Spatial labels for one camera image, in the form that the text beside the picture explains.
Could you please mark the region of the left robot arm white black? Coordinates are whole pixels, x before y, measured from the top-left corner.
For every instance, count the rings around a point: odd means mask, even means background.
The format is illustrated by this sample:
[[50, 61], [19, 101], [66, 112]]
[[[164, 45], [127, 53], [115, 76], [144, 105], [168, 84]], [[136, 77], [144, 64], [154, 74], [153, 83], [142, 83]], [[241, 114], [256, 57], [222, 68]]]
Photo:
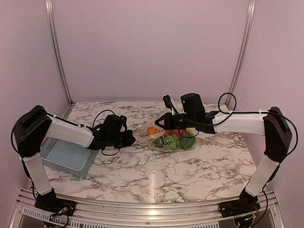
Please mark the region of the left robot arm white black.
[[121, 150], [135, 143], [133, 132], [127, 128], [127, 118], [123, 115], [111, 113], [101, 124], [87, 126], [50, 114], [41, 105], [23, 114], [12, 127], [10, 143], [38, 192], [36, 201], [49, 211], [58, 210], [60, 201], [40, 156], [41, 145], [46, 138], [73, 143], [92, 151], [103, 151], [107, 147]]

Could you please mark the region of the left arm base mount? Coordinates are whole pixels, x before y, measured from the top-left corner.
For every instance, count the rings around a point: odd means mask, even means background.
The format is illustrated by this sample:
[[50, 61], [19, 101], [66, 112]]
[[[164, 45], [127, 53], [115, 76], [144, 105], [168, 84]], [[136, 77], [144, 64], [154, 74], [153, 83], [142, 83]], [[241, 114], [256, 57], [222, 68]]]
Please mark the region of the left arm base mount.
[[33, 193], [35, 198], [35, 207], [48, 212], [52, 212], [54, 216], [62, 214], [73, 216], [76, 203], [72, 200], [58, 198], [54, 189], [47, 194], [41, 195]]

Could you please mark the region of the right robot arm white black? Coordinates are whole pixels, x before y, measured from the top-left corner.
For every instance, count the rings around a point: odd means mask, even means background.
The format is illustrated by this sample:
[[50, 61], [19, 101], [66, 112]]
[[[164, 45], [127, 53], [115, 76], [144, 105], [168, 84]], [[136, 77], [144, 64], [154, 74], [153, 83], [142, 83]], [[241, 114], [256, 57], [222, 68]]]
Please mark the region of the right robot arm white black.
[[164, 130], [185, 130], [195, 128], [206, 134], [247, 133], [261, 135], [265, 138], [265, 152], [255, 173], [236, 201], [235, 208], [245, 213], [254, 205], [254, 198], [263, 190], [278, 171], [280, 164], [294, 150], [290, 149], [294, 123], [283, 116], [278, 107], [266, 111], [238, 112], [236, 110], [206, 112], [201, 97], [197, 93], [181, 96], [183, 113], [179, 113], [169, 95], [163, 97], [165, 113], [155, 121]]

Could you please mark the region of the clear zip top bag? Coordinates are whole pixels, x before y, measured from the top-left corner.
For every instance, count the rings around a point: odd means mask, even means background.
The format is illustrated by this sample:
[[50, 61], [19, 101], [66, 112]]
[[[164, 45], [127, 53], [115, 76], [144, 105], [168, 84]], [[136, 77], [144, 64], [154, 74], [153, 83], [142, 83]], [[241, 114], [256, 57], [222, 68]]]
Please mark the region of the clear zip top bag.
[[160, 152], [182, 152], [193, 148], [196, 134], [191, 128], [185, 130], [164, 130], [154, 120], [137, 126], [138, 143]]

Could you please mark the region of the light green fake fruit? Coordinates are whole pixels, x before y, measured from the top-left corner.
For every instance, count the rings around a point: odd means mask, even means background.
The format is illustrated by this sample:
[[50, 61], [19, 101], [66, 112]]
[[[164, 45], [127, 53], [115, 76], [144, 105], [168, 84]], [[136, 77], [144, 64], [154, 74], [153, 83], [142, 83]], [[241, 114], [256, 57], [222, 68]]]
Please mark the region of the light green fake fruit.
[[165, 137], [165, 140], [167, 142], [167, 145], [165, 148], [167, 150], [172, 150], [172, 151], [177, 150], [181, 143], [180, 138], [176, 135], [169, 135], [169, 136]]

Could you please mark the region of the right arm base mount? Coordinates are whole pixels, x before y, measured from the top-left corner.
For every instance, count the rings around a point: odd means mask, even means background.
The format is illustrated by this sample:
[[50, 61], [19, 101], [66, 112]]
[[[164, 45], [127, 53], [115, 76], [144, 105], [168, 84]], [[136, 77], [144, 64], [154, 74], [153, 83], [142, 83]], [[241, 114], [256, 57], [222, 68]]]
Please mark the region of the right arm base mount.
[[223, 218], [258, 210], [260, 210], [258, 197], [250, 195], [245, 189], [242, 190], [238, 199], [224, 201], [218, 204], [218, 212], [221, 213]]

